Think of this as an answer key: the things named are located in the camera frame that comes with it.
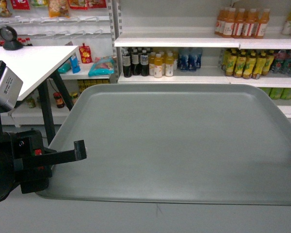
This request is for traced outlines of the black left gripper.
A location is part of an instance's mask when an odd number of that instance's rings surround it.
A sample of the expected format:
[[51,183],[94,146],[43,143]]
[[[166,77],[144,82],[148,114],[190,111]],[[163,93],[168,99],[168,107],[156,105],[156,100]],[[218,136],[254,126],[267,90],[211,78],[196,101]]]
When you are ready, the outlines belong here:
[[74,141],[74,149],[45,154],[38,130],[0,135],[0,202],[18,186],[23,194],[39,192],[49,186],[51,165],[87,158],[84,140]]

